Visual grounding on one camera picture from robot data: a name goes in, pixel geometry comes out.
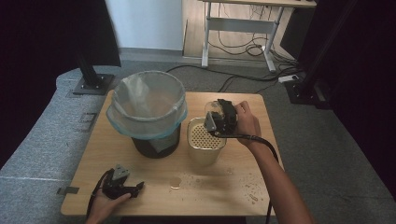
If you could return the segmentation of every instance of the cable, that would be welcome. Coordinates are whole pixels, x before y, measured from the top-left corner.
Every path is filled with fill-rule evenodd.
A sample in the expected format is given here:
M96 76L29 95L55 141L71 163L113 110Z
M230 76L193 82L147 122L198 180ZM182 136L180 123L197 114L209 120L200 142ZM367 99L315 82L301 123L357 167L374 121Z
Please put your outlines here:
M259 136L249 135L249 134L215 134L215 133L213 133L213 135L217 138L243 138L243 139L253 140L253 141L263 143L271 150L272 154L274 155L275 160L279 163L279 158L277 156L274 146L270 142L268 142L267 140L265 140Z
M275 50L270 49L270 52L273 54L274 58L278 61L278 62L282 62L282 63L288 63L291 65L298 65L297 60L295 59L291 59L288 58L278 52L276 52Z
M253 81L260 81L260 82L274 81L274 83L272 83L271 85L254 92L254 93L259 93L260 91L265 91L266 89L275 86L279 77L292 75L292 74L302 71L295 67L288 67L288 68L281 70L278 74L270 74L265 77L250 77L250 76L242 76L242 75L233 74L233 73L220 72L220 71L203 68L203 67L196 66L196 65L184 64L184 65L179 65L179 66L170 68L166 71L166 73L169 73L171 71L174 71L174 70L176 70L178 68L182 68L182 67L192 67L192 68L197 68L197 69L201 69L201 70L206 70L208 72L219 73L219 74L230 76L224 81L223 85L218 90L218 92L225 92L230 87L230 85L233 83L233 81L238 77L248 79L248 80L253 80Z
M100 186L101 186L101 184L102 184L103 179L104 179L108 174L110 174L111 170L112 170L112 169L106 171L106 172L102 175L102 177L100 177L98 183L96 184L96 187L95 187L95 189L93 190L93 192L92 192L92 194L91 194L90 201L88 202L87 215L85 216L86 219L88 219L88 217L90 216L91 208L92 208L92 205L93 205L93 200L94 200L95 197L96 197L96 192L101 188Z
M279 163L279 158L278 158L278 156L276 154L274 146L270 142L268 142L267 140L265 140L265 139L263 139L263 138L261 138L259 136L248 135L248 134L231 134L231 135L228 135L228 134L215 134L215 133L211 133L211 134L213 134L215 137L218 137L218 138L244 138L244 139L253 140L253 141L257 141L257 142L263 143L271 150L275 160L277 161L277 163ZM266 224L270 223L271 210L272 210L272 203L271 203L271 199L270 199L270 202L268 203L267 216L266 216L266 219L265 219L265 223Z
M219 3L219 12L218 12L218 16L219 16L219 17L220 17L220 10L221 10L221 3ZM223 4L223 11L224 11L224 14L226 14L227 17L229 17L228 14L225 12L225 6L224 6L224 4ZM250 18L253 18L254 12L255 12L255 11L253 11L253 12L251 13ZM254 37L254 35L255 35L255 34L253 34L252 39L251 39L250 41L248 41L246 44L242 44L242 45L238 45L238 46L228 46L228 45L225 45L225 44L222 42L221 37L220 37L220 31L218 31L219 42L220 42L220 44L223 46L223 48L222 48L222 47L219 47L219 46L216 46L216 45L214 45L214 44L212 44L212 43L210 43L210 41L208 41L208 44L209 44L210 46L212 46L213 48L215 48L215 49L220 49L220 50L222 50L222 51L224 51L224 52L226 52L226 53L228 53L228 54L230 54L230 55L241 55L241 54L247 53L247 54L250 55L250 56L257 57L257 56L262 55L262 45L258 45L258 44L256 44L254 41L255 41L255 40L258 40L258 39L265 39L265 38L264 38L264 37ZM237 49L237 48L242 48L242 47L245 47L245 50L244 50L244 51L241 51L241 52L236 52L236 53L230 52L230 51L228 51L227 49L224 49L224 48ZM253 49L258 49L260 52L259 52L259 53L252 53L251 51L252 51Z

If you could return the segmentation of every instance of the gray carpet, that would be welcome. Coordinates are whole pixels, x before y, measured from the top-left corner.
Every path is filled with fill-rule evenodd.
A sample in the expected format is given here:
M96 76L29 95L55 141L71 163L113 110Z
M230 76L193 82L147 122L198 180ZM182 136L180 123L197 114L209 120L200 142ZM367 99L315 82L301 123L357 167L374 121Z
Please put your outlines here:
M122 61L100 66L116 75L112 88L133 73L166 71L180 63ZM211 65L211 69L262 77L265 68ZM170 72L187 91L217 91L225 75L184 67ZM105 96L74 96L79 70L57 79L57 91L33 130L0 171L0 223L83 223L60 213L64 196L88 142ZM227 91L255 92L271 83L237 79ZM318 223L395 223L396 203L358 145L331 110L292 105L282 84L261 91L285 170ZM107 223L117 223L117 217ZM263 223L249 217L247 223Z

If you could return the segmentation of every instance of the desk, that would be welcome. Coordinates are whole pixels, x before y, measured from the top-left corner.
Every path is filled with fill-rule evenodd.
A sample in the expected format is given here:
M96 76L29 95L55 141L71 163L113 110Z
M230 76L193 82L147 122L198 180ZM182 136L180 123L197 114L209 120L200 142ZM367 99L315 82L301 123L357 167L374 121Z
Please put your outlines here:
M117 163L131 174L125 186L145 181L145 187L115 211L116 216L264 216L269 198L259 167L247 148L229 139L219 160L208 167L193 163L188 155L187 126L191 119L205 116L205 104L219 98L235 104L247 100L261 122L263 137L277 150L276 140L259 94L187 92L189 108L181 124L176 151L162 159L142 156L131 138L117 133L106 117L111 91L103 105L92 135L75 173L72 187L78 194L67 194L62 213L83 216L92 190L102 174ZM179 189L171 181L181 180Z
M262 47L265 61L267 62L268 69L271 73L276 71L273 58L270 52L271 46L274 42L276 30L282 17L284 7L315 7L315 1L308 2L306 0L200 0L207 2L207 12L205 20L205 41L202 52L202 67L208 66L208 38L209 31L229 31L229 32L245 32L256 34L269 34L269 39L266 46ZM241 5L260 5L279 7L275 21L252 21L252 20L238 20L228 18L214 18L210 16L212 3L226 3L226 4L241 4Z

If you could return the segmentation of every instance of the perforated cylinder container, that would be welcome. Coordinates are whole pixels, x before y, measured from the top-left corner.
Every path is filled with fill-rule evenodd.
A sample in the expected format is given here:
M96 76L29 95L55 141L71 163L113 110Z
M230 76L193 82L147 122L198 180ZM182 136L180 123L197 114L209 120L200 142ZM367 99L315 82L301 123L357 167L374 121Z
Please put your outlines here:
M215 163L227 140L212 136L204 127L205 118L192 119L187 130L189 155L202 166Z

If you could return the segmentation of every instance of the white wall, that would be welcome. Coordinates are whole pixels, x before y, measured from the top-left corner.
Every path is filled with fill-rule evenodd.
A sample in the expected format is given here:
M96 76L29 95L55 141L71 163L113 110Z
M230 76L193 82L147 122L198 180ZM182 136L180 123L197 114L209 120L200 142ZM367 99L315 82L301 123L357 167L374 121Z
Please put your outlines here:
M106 0L119 48L183 49L182 0Z

